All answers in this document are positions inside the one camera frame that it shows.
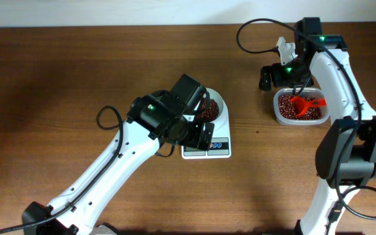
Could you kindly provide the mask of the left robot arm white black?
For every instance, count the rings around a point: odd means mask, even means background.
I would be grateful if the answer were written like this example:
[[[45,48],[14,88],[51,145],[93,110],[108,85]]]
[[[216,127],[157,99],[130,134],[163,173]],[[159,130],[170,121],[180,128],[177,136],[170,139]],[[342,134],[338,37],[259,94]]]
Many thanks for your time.
[[[207,150],[214,125],[188,121],[207,89],[183,74],[170,91],[136,98],[113,141],[91,166],[47,206],[36,202],[22,214],[25,234],[90,234],[109,201],[163,144]]]

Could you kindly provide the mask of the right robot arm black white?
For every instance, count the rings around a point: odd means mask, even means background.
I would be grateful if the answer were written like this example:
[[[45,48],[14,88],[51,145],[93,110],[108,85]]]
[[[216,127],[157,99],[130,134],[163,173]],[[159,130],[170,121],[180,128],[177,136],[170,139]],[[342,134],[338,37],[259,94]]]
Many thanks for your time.
[[[322,32],[318,17],[308,17],[291,27],[294,42],[279,39],[274,51],[281,61],[261,70],[259,88],[303,88],[316,79],[326,101],[332,125],[315,154],[319,183],[306,214],[297,221],[295,234],[334,234],[344,211],[376,221],[349,206],[376,177],[376,111],[358,86],[341,35]]]

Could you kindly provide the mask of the orange measuring scoop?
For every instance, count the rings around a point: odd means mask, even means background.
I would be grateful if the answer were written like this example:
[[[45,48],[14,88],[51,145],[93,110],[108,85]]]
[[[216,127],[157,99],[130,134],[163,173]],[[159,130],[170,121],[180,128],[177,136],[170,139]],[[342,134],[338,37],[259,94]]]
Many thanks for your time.
[[[327,103],[324,99],[316,99],[314,101],[306,101],[305,99],[295,96],[290,100],[291,103],[296,105],[297,114],[296,117],[303,116],[308,108],[315,108],[315,107],[323,107],[326,106]]]

